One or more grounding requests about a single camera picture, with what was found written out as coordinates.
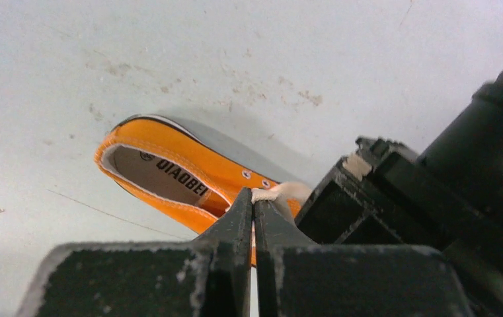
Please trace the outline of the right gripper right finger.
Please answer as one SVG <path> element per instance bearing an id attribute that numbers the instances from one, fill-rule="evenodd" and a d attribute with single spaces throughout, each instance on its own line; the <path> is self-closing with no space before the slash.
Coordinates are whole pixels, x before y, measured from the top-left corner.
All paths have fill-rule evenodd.
<path id="1" fill-rule="evenodd" d="M 317 244 L 271 201 L 253 206 L 261 316 L 471 316 L 435 249 Z"/>

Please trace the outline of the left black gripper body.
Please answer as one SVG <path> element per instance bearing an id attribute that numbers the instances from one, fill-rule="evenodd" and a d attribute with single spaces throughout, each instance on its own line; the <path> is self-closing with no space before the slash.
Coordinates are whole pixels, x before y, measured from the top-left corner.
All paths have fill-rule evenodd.
<path id="1" fill-rule="evenodd" d="M 356 143 L 364 179 L 438 237 L 483 312 L 503 316 L 503 71 L 419 155 L 384 139 Z"/>

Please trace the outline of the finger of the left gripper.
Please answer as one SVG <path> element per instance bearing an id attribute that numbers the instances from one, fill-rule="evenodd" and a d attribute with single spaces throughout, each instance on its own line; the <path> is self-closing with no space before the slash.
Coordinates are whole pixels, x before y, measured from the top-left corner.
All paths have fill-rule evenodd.
<path id="1" fill-rule="evenodd" d="M 357 179 L 347 167 L 372 171 L 379 158 L 342 157 L 321 180 L 296 218 L 300 231 L 319 244 L 421 244 L 452 249 L 457 238 L 371 174 Z"/>

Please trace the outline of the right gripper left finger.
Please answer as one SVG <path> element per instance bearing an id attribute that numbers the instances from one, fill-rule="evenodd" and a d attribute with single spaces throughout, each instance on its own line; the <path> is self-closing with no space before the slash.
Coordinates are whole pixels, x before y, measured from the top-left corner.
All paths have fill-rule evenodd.
<path id="1" fill-rule="evenodd" d="M 18 316 L 248 316 L 252 192 L 188 242 L 61 244 Z"/>

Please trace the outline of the white shoelace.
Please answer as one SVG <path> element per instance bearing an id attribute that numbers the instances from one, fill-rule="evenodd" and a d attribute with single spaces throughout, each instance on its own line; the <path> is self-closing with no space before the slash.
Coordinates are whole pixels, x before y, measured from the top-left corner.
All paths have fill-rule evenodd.
<path id="1" fill-rule="evenodd" d="M 362 180 L 372 170 L 372 166 L 357 154 L 349 155 L 342 166 L 358 180 Z M 291 211 L 289 201 L 296 201 L 299 211 L 313 193 L 313 189 L 301 182 L 283 182 L 268 190 L 253 188 L 251 192 L 252 203 L 271 201 L 287 221 L 294 223 L 295 214 Z"/>

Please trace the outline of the orange canvas sneaker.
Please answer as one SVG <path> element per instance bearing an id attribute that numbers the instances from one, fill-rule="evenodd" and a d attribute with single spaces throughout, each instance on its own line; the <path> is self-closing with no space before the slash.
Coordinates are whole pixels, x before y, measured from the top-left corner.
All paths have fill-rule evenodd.
<path id="1" fill-rule="evenodd" d="M 197 234 L 220 219 L 243 188 L 280 184 L 156 114 L 120 122 L 94 160 L 121 188 Z"/>

